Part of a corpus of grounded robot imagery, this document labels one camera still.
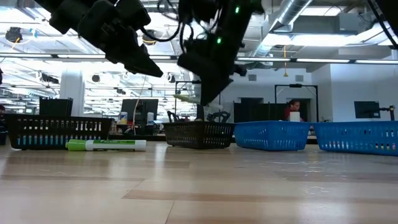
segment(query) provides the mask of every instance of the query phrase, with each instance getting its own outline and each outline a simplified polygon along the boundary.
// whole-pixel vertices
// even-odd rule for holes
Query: green marker
[[[71,139],[65,147],[69,151],[135,150],[146,147],[146,140],[77,140]]]

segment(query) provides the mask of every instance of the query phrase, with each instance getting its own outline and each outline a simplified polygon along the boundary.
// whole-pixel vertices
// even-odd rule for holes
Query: black monitor
[[[122,112],[127,112],[127,120],[133,120],[134,108],[136,107],[137,99],[123,100],[122,102]],[[136,109],[136,122],[141,121],[143,123],[147,122],[148,112],[154,114],[154,120],[156,120],[157,107],[159,100],[139,100]]]
[[[377,101],[355,101],[355,118],[380,118],[380,105]]]

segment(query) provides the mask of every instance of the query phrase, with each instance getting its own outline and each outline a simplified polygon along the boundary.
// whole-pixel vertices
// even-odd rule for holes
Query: blue plastic basket
[[[305,148],[310,123],[259,121],[235,126],[236,144],[267,151],[297,151]]]
[[[398,121],[316,123],[320,149],[398,156]]]

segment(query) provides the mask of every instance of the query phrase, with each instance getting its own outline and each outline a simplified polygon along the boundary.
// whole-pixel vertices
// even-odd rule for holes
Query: white column
[[[73,99],[72,116],[83,116],[85,109],[85,79],[81,69],[69,65],[62,72],[60,99]]]

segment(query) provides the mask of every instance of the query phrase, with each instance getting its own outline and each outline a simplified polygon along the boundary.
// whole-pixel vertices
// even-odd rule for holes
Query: black mesh basket
[[[112,120],[7,114],[6,123],[14,149],[66,149],[69,139],[107,139]]]
[[[234,124],[206,121],[165,123],[167,144],[192,149],[222,149],[231,144]]]

